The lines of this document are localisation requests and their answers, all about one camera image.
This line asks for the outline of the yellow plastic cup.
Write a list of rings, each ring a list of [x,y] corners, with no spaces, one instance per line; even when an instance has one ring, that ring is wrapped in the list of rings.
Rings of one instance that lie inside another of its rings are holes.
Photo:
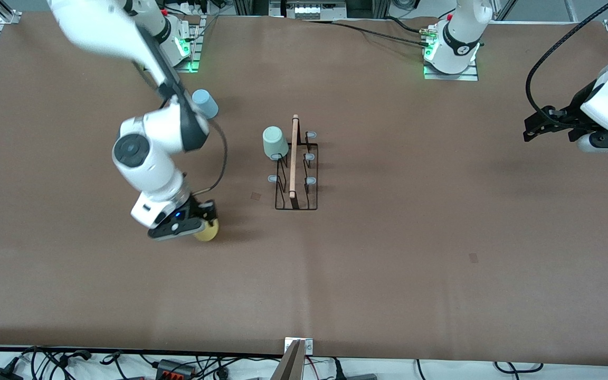
[[[219,221],[217,218],[208,220],[202,220],[202,229],[193,233],[193,236],[199,241],[211,241],[217,236],[219,231]]]

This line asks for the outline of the mint green plastic cup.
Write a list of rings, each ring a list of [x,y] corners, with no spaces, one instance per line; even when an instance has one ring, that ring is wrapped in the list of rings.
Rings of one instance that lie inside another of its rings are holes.
[[[289,154],[289,144],[279,127],[267,127],[262,133],[262,139],[264,153],[269,159],[280,160]]]

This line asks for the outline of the black wire cup holder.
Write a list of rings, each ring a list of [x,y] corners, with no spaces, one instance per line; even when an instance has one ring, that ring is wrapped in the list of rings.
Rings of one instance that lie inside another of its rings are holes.
[[[268,177],[274,185],[273,207],[276,210],[314,211],[319,203],[318,135],[304,130],[301,118],[292,116],[289,154],[275,162],[275,173]]]

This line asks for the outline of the light blue plastic cup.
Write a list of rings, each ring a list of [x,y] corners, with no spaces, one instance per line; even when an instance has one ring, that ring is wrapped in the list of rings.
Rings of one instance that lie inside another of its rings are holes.
[[[213,119],[217,116],[219,107],[208,90],[198,89],[194,91],[192,101],[198,106],[205,118]]]

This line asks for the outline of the orange black connector block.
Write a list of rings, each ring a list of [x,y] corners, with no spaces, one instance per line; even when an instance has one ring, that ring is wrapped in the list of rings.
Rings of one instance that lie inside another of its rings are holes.
[[[193,380],[196,375],[196,368],[192,365],[172,360],[160,360],[155,364],[155,380]]]

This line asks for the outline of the brown table cover sheet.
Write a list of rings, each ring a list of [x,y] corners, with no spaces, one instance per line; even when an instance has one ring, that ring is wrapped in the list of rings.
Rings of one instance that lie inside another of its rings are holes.
[[[229,144],[202,243],[150,240],[111,160],[156,94],[24,14],[0,38],[0,344],[608,365],[608,154],[522,138],[526,76],[569,29],[492,24],[462,82],[417,46],[222,15],[183,75]],[[314,211],[273,207],[262,133],[293,115]]]

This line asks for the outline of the white power strip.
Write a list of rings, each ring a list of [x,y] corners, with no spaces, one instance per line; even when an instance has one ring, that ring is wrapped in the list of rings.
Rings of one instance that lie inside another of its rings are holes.
[[[345,0],[270,0],[269,15],[295,20],[332,22],[347,17]]]

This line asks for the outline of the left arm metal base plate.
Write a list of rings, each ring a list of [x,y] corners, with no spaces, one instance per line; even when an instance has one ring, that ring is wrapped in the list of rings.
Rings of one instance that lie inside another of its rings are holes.
[[[461,80],[478,81],[478,69],[476,60],[473,59],[468,67],[461,73],[447,74],[437,70],[432,63],[424,62],[424,78],[427,80]]]

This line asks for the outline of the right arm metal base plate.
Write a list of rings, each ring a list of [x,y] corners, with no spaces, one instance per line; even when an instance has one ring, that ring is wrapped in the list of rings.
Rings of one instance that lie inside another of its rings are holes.
[[[167,15],[171,24],[171,33],[163,44],[173,67],[181,73],[195,73],[200,65],[201,48],[205,30],[206,17],[180,17]]]

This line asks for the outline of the small metal bracket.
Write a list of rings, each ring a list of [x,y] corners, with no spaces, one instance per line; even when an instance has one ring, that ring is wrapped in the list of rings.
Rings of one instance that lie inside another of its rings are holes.
[[[314,340],[312,338],[286,337],[284,339],[284,352],[286,352],[287,349],[289,349],[290,344],[292,344],[293,342],[295,342],[297,340],[303,341],[302,346],[304,347],[304,351],[306,352],[306,355],[313,356]]]

